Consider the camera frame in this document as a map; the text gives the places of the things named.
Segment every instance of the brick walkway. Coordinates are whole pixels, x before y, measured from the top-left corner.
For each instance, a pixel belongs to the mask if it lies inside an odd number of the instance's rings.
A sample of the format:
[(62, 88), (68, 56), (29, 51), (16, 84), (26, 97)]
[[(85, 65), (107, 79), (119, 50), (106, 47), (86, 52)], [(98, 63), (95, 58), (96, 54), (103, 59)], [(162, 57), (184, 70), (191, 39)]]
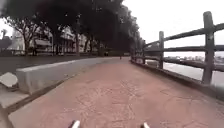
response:
[(224, 107), (196, 90), (127, 59), (100, 64), (38, 98), (10, 118), (16, 128), (223, 128)]

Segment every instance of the wooden railing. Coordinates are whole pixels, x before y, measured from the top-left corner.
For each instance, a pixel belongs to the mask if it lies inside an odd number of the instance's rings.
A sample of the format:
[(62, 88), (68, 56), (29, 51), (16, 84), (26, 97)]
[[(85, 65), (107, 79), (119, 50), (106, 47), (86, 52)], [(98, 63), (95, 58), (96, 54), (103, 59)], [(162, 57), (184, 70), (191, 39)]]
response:
[[(181, 34), (177, 34), (174, 36), (164, 38), (164, 33), (159, 32), (159, 40), (144, 44), (141, 48), (135, 47), (135, 50), (132, 52), (132, 61), (137, 63), (137, 59), (141, 59), (142, 63), (145, 64), (146, 59), (156, 60), (158, 61), (159, 69), (163, 69), (163, 63), (174, 63), (185, 66), (191, 66), (195, 68), (204, 69), (202, 76), (202, 84), (210, 85), (212, 80), (213, 71), (221, 71), (224, 72), (224, 65), (216, 65), (214, 64), (214, 55), (216, 51), (224, 51), (224, 45), (215, 45), (214, 41), (214, 33), (220, 30), (224, 30), (224, 23), (214, 25), (211, 12), (205, 12), (203, 14), (204, 17), (204, 28), (193, 30), (190, 32), (184, 32)], [(164, 48), (164, 42), (170, 40), (181, 39), (185, 37), (197, 36), (197, 35), (205, 35), (205, 45), (204, 46), (189, 46), (189, 47), (178, 47), (178, 48)], [(147, 50), (148, 46), (156, 45), (157, 49)], [(205, 61), (204, 62), (196, 62), (189, 60), (180, 60), (180, 59), (170, 59), (164, 58), (164, 52), (205, 52)], [(147, 56), (150, 53), (157, 53), (157, 56)]]

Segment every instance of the overcast sky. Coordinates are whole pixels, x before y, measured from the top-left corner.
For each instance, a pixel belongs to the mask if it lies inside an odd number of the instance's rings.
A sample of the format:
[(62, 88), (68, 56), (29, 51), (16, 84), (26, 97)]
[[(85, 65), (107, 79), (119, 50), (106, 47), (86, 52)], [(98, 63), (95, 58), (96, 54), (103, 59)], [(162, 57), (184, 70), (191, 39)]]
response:
[[(159, 31), (165, 36), (199, 29), (203, 27), (203, 12), (211, 11), (214, 24), (224, 23), (223, 0), (125, 0), (124, 5), (137, 17), (140, 34), (147, 43), (159, 39)], [(13, 29), (0, 20), (0, 30), (8, 30), (8, 36)], [(165, 43), (165, 47), (204, 45), (204, 36), (184, 38)], [(215, 34), (216, 44), (224, 44), (224, 32)], [(204, 53), (178, 53), (178, 55), (204, 55)]]

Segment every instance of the water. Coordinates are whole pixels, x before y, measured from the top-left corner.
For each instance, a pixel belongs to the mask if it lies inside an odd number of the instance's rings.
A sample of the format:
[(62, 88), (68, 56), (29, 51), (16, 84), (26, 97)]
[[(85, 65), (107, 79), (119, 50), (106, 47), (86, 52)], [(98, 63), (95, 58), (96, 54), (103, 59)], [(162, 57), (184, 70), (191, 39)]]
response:
[[(193, 68), (178, 64), (164, 63), (164, 69), (194, 78), (197, 80), (202, 79), (203, 70), (200, 68)], [(212, 84), (224, 87), (224, 72), (213, 71)]]

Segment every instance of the concrete barrier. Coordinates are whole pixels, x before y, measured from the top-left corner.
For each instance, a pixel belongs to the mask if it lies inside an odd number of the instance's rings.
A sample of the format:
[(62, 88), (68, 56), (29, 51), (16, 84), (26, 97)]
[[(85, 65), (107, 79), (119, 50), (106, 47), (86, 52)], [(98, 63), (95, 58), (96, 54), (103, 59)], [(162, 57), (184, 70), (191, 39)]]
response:
[(115, 59), (117, 58), (92, 58), (47, 64), (17, 69), (16, 75), (20, 90), (33, 94), (66, 78), (72, 77), (83, 68)]

